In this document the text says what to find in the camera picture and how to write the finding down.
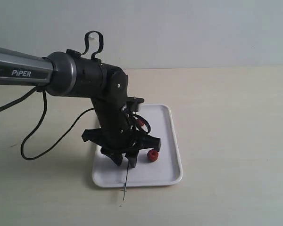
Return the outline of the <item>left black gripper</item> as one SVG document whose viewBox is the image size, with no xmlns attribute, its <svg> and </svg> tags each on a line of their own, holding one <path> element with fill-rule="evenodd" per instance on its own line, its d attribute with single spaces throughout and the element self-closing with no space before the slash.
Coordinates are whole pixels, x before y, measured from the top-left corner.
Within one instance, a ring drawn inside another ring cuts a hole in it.
<svg viewBox="0 0 283 226">
<path fill-rule="evenodd" d="M 107 156 L 117 166 L 123 161 L 123 154 L 129 161 L 131 168 L 137 164 L 136 150 L 161 148 L 161 139 L 150 136 L 150 124 L 141 116 L 131 112 L 125 102 L 117 107 L 112 103 L 92 98 L 92 104 L 100 123 L 98 129 L 86 129 L 82 134 L 84 142 L 91 141 L 101 146 L 101 153 Z M 141 127 L 137 120 L 142 120 Z"/>
</svg>

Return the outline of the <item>left grey black robot arm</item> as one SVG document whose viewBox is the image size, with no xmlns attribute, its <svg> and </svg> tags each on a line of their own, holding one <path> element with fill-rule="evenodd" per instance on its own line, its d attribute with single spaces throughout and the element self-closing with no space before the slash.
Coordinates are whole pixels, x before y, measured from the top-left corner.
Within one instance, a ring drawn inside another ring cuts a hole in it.
<svg viewBox="0 0 283 226">
<path fill-rule="evenodd" d="M 150 135 L 149 123 L 137 114 L 144 99 L 127 95 L 128 81 L 120 67 L 82 58 L 72 50 L 41 58 L 0 48 L 0 85 L 32 86 L 34 92 L 56 97 L 89 98 L 100 127 L 85 130 L 83 141 L 99 145 L 116 165 L 127 158 L 134 168 L 139 151 L 159 151 L 161 140 Z"/>
</svg>

